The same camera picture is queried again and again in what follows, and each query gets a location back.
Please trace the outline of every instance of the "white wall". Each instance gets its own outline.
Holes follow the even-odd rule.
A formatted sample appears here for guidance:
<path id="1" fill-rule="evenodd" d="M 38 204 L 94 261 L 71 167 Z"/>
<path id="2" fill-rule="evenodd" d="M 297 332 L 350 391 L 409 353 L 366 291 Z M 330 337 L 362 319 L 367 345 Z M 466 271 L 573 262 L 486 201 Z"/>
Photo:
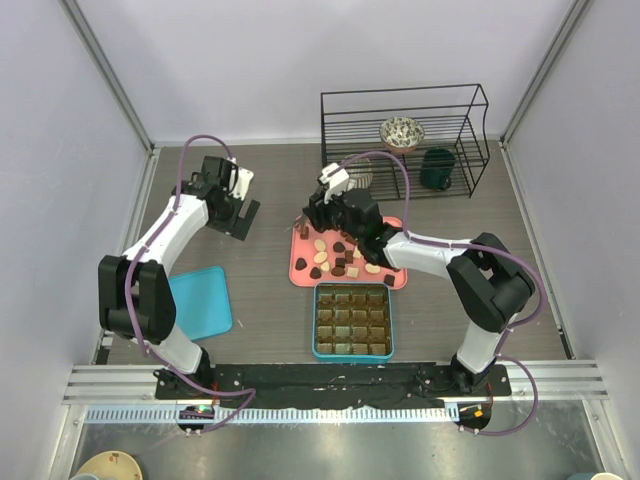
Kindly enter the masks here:
<path id="1" fill-rule="evenodd" d="M 149 134 L 319 138 L 320 92 L 480 82 L 499 135 L 571 0 L 82 0 Z"/>
<path id="2" fill-rule="evenodd" d="M 640 472 L 638 18 L 637 0 L 593 2 L 512 148 L 572 344 L 597 360 Z"/>
<path id="3" fill-rule="evenodd" d="M 3 2 L 0 31 L 0 477 L 41 479 L 144 155 L 58 2 Z"/>

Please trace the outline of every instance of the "blue tray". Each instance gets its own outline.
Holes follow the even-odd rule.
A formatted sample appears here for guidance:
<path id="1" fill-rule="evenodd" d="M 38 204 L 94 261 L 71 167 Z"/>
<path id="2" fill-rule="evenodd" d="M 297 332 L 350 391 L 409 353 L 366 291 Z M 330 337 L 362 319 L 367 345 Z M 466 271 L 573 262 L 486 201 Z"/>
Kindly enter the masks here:
<path id="1" fill-rule="evenodd" d="M 389 353 L 386 355 L 359 355 L 359 354 L 340 354 L 340 353 L 320 353 L 318 352 L 317 348 L 316 348 L 316 343 L 317 343 L 317 338 L 316 338 L 316 334 L 317 334 L 317 329 L 316 329 L 316 320 L 318 318 L 318 304 L 319 304 L 319 296 L 318 296 L 318 289 L 322 289 L 322 288 L 327 288 L 329 286 L 335 287 L 346 287 L 347 289 L 354 291 L 357 289 L 368 289 L 369 287 L 376 287 L 379 288 L 380 290 L 383 290 L 385 292 L 386 295 L 386 305 L 388 308 L 388 314 L 389 314 L 389 346 L 390 346 L 390 350 Z M 392 314 L 392 310 L 391 310 L 391 295 L 390 295 L 390 290 L 389 287 L 384 284 L 384 283 L 338 283 L 338 282 L 331 282 L 331 283 L 319 283 L 315 286 L 314 291 L 313 291 L 313 330 L 311 332 L 311 348 L 313 351 L 313 354 L 315 355 L 315 357 L 322 361 L 322 362 L 333 362 L 333 363 L 360 363 L 360 364 L 380 364 L 380 363 L 386 363 L 389 361 L 389 359 L 393 356 L 393 352 L 394 352 L 394 345 L 393 345 L 393 314 Z M 353 330 L 353 327 L 357 327 L 360 326 L 357 323 L 354 323 L 354 325 L 351 327 Z M 346 341 L 344 343 L 350 343 L 352 344 L 358 344 L 358 343 L 362 343 L 362 342 L 358 342 L 357 340 L 354 340 L 352 337 L 350 337 L 349 341 Z"/>
<path id="2" fill-rule="evenodd" d="M 176 322 L 189 340 L 231 330 L 233 317 L 224 270 L 210 267 L 169 279 L 176 304 Z"/>

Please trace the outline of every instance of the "black wire rack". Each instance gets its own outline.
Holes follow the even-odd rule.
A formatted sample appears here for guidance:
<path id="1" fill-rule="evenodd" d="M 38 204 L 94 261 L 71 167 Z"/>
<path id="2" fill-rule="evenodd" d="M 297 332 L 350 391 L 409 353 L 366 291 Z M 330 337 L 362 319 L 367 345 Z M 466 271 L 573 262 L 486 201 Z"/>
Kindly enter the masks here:
<path id="1" fill-rule="evenodd" d="M 432 87 L 352 90 L 320 94 L 322 164 L 350 155 L 390 151 L 380 139 L 380 125 L 393 116 L 411 117 L 424 128 L 424 140 L 410 153 L 394 155 L 409 173 L 411 198 L 471 197 L 489 163 L 485 120 L 489 101 L 479 83 Z M 399 167 L 384 157 L 370 157 L 369 185 L 375 200 L 405 196 Z"/>

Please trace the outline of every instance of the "dark brown chocolate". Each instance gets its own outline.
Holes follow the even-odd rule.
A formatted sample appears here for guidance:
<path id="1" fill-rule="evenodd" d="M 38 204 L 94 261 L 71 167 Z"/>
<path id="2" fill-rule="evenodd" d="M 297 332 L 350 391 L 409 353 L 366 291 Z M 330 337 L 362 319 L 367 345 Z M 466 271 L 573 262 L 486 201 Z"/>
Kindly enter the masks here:
<path id="1" fill-rule="evenodd" d="M 304 270 L 305 268 L 307 268 L 307 261 L 300 257 L 298 260 L 296 260 L 296 270 L 300 271 L 300 270 Z"/>

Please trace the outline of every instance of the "gray wood tabletop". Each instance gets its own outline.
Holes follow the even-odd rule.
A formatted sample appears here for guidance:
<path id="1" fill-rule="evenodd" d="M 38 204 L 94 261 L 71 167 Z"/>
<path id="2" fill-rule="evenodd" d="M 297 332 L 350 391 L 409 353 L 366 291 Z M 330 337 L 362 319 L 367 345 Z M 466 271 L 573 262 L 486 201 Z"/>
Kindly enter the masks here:
<path id="1" fill-rule="evenodd" d="M 535 262 L 531 245 L 498 144 L 473 197 L 411 201 L 410 226 L 419 234 L 460 239 L 496 234 L 509 250 Z M 179 148 L 164 148 L 143 220 L 146 231 L 166 207 L 176 181 Z M 311 362 L 313 289 L 294 286 L 288 268 L 292 222 L 316 187 L 320 146 L 247 145 L 233 147 L 241 166 L 255 172 L 250 197 L 262 203 L 246 241 L 212 229 L 200 230 L 176 261 L 171 275 L 220 266 L 227 278 L 234 325 L 231 331 L 199 342 L 217 363 Z M 189 150 L 183 178 L 199 171 L 204 155 L 217 147 Z M 383 215 L 402 216 L 400 201 L 381 202 Z M 469 320 L 450 282 L 409 272 L 403 289 L 392 293 L 394 361 L 448 361 Z M 529 302 L 532 310 L 537 296 Z M 504 353 L 524 360 L 566 358 L 549 309 L 517 330 Z M 119 338 L 110 364 L 142 364 L 138 347 Z"/>

